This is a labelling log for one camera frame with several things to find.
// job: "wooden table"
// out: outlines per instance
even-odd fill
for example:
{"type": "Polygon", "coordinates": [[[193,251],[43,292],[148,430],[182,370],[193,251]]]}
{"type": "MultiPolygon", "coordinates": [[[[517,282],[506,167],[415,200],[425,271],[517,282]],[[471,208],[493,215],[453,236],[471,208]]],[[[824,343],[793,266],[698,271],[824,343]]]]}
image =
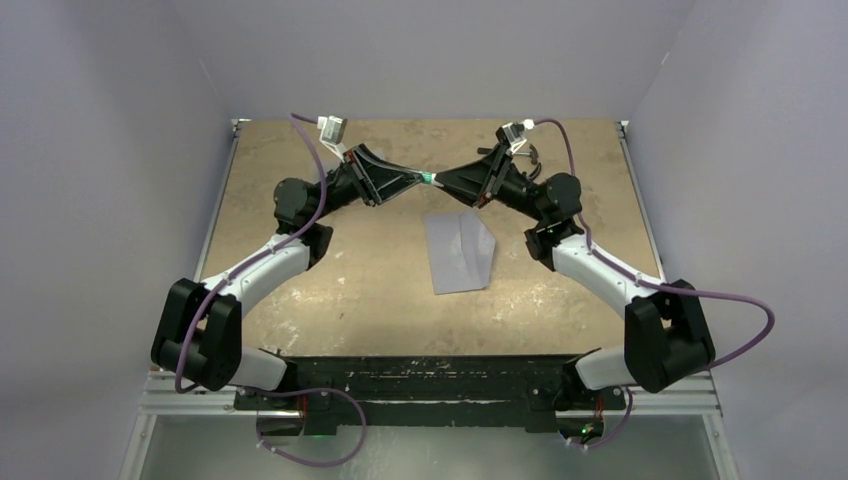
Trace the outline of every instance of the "wooden table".
{"type": "MultiPolygon", "coordinates": [[[[479,158],[505,120],[352,120],[345,144],[365,143],[388,160],[439,171],[479,158]]],[[[566,121],[583,184],[585,217],[600,245],[650,275],[657,265],[630,171],[612,121],[566,121]]],[[[307,125],[317,142],[317,131],[307,125]]],[[[529,134],[542,175],[567,169],[555,127],[529,134]]],[[[333,157],[319,146],[323,159],[333,157]]],[[[528,169],[526,157],[517,157],[528,169]]],[[[315,178],[312,160],[287,121],[243,124],[204,277],[232,266],[277,227],[274,186],[315,178]]],[[[534,262],[523,232],[534,222],[492,202],[477,211],[497,240],[491,284],[436,296],[424,215],[465,207],[419,185],[386,205],[357,202],[325,217],[329,251],[312,270],[286,282],[244,320],[244,342],[292,355],[448,355],[582,353],[619,344],[622,320],[581,285],[534,262]]]]}

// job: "white wall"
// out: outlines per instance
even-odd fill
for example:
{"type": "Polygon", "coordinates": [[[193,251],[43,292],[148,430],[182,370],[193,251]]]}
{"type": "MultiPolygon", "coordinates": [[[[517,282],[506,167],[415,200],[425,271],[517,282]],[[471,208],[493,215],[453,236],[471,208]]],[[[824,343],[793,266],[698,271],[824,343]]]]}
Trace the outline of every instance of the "white wall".
{"type": "MultiPolygon", "coordinates": [[[[672,276],[759,296],[773,334],[715,371],[745,478],[844,478],[848,3],[697,2],[630,124],[672,276]]],[[[761,328],[706,304],[720,351],[761,328]]]]}
{"type": "Polygon", "coordinates": [[[233,117],[629,118],[694,0],[173,0],[233,117]]]}
{"type": "Polygon", "coordinates": [[[162,1],[0,12],[0,478],[115,478],[228,117],[162,1]]]}

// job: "metal frame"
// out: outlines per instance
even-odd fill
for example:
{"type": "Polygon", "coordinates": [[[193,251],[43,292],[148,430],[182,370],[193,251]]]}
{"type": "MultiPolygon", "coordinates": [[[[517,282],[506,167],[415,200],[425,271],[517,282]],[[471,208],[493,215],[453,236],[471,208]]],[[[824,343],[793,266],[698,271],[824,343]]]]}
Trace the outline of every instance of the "metal frame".
{"type": "MultiPolygon", "coordinates": [[[[218,212],[224,198],[224,191],[230,176],[233,160],[235,158],[236,148],[238,147],[239,138],[241,137],[241,128],[243,122],[250,121],[249,119],[233,120],[233,144],[230,149],[230,155],[227,160],[226,177],[221,182],[221,188],[218,192],[216,208],[212,212],[207,230],[206,239],[200,252],[200,258],[197,262],[194,279],[200,278],[203,266],[206,263],[206,256],[209,251],[209,244],[212,240],[212,235],[215,230],[215,224],[218,220],[218,212]]],[[[639,202],[639,208],[642,213],[642,219],[645,222],[645,228],[648,231],[648,238],[651,244],[651,249],[654,253],[654,259],[659,269],[660,278],[665,280],[665,272],[663,271],[662,263],[660,262],[659,253],[657,251],[654,235],[651,230],[651,225],[648,220],[645,205],[642,201],[642,193],[639,189],[636,176],[633,172],[632,160],[630,152],[627,148],[625,138],[626,122],[617,123],[619,142],[624,153],[627,167],[630,170],[630,178],[633,182],[633,188],[636,192],[636,198],[639,202]]],[[[139,412],[133,428],[132,436],[130,437],[127,453],[124,458],[124,464],[121,468],[121,480],[135,480],[140,478],[144,461],[150,445],[151,436],[156,426],[156,419],[159,415],[165,416],[263,416],[263,417],[282,417],[293,418],[298,414],[295,411],[240,411],[233,408],[235,400],[236,388],[225,387],[217,392],[210,392],[204,389],[198,389],[192,394],[180,395],[174,391],[174,375],[170,372],[158,371],[150,372],[144,386],[144,392],[139,400],[139,412]]],[[[705,443],[710,448],[710,453],[713,456],[716,474],[721,480],[738,480],[739,475],[735,461],[730,451],[730,446],[727,443],[727,438],[724,433],[724,424],[722,423],[721,407],[718,397],[716,396],[715,384],[712,375],[709,372],[703,372],[685,378],[674,385],[671,385],[659,394],[651,394],[645,392],[641,388],[633,388],[633,415],[639,416],[658,416],[658,415],[699,415],[703,419],[704,429],[706,432],[705,443]]],[[[620,416],[623,411],[605,412],[608,416],[620,416]]],[[[566,411],[557,412],[557,418],[572,418],[591,416],[590,411],[566,411]]]]}

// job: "black base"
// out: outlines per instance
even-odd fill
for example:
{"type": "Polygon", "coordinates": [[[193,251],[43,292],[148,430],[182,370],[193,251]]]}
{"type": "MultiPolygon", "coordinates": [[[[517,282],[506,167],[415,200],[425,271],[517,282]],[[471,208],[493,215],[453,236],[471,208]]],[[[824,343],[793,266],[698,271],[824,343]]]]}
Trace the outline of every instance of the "black base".
{"type": "MultiPolygon", "coordinates": [[[[287,357],[281,390],[332,387],[362,405],[368,425],[413,427],[523,427],[557,432],[556,411],[623,410],[612,388],[575,394],[567,373],[576,355],[448,357],[287,357]]],[[[296,400],[237,395],[236,410],[294,410],[296,400]]],[[[306,435],[333,435],[359,425],[339,396],[309,395],[306,435]]]]}

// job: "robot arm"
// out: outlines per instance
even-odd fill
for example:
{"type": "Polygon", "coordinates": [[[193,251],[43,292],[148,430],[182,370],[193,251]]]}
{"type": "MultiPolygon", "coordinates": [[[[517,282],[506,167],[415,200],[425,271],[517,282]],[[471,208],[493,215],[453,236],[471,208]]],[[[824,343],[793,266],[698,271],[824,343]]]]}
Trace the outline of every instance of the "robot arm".
{"type": "MultiPolygon", "coordinates": [[[[366,205],[381,205],[425,180],[421,172],[387,162],[364,145],[343,151],[344,125],[336,117],[319,119],[322,144],[342,160],[338,168],[327,173],[327,196],[321,217],[357,199],[366,205]]],[[[153,342],[153,362],[177,370],[192,318],[214,286],[225,280],[204,312],[206,327],[195,331],[188,345],[184,377],[209,390],[227,384],[277,389],[285,376],[286,362],[270,353],[243,347],[241,320],[282,283],[309,270],[324,257],[333,229],[318,223],[298,239],[277,247],[309,222],[320,196],[319,185],[297,178],[281,181],[274,189],[278,228],[265,245],[218,275],[201,282],[184,278],[174,283],[153,342]],[[256,260],[257,254],[264,256],[256,260]],[[233,271],[238,271],[238,275],[231,275],[233,271]]]]}
{"type": "MultiPolygon", "coordinates": [[[[574,221],[582,211],[577,178],[557,173],[536,184],[512,164],[512,154],[525,142],[523,132],[532,127],[532,121],[502,126],[489,155],[437,174],[439,188],[471,207],[496,200],[537,220],[524,232],[530,256],[582,284],[624,319],[623,345],[590,352],[575,363],[583,384],[578,390],[638,384],[656,393],[705,368],[715,349],[700,301],[643,286],[639,280],[663,282],[587,242],[574,221]]],[[[672,286],[693,288],[684,280],[672,286]]]]}
{"type": "MultiPolygon", "coordinates": [[[[557,173],[537,184],[512,164],[512,155],[526,141],[523,132],[532,128],[532,122],[504,125],[497,131],[498,143],[489,154],[468,165],[433,174],[389,163],[364,145],[343,151],[344,121],[335,117],[322,120],[321,142],[342,163],[327,174],[327,197],[321,216],[356,199],[370,206],[381,205],[424,182],[465,205],[483,207],[497,200],[538,222],[524,232],[530,256],[551,271],[584,285],[625,321],[623,345],[589,352],[565,366],[563,375],[569,379],[565,383],[571,389],[565,392],[567,396],[585,397],[587,392],[630,384],[658,392],[714,359],[712,340],[696,297],[645,287],[638,279],[662,282],[627,266],[594,243],[587,243],[583,230],[574,221],[582,210],[577,178],[557,173]],[[598,253],[612,260],[617,268],[601,261],[598,253]],[[670,321],[670,325],[665,326],[663,320],[670,321]]],[[[333,229],[318,223],[284,248],[275,249],[314,216],[319,199],[320,187],[316,184],[293,178],[280,182],[274,190],[274,216],[279,226],[259,249],[270,250],[270,254],[252,262],[234,279],[229,272],[241,270],[239,266],[247,259],[199,283],[188,279],[176,282],[169,291],[154,340],[154,363],[176,369],[192,317],[212,285],[225,279],[229,283],[214,296],[205,312],[206,328],[197,331],[188,346],[184,376],[210,390],[227,384],[286,389],[286,362],[270,353],[242,347],[241,320],[279,285],[323,258],[333,229]]],[[[672,285],[692,288],[683,280],[672,285]]]]}

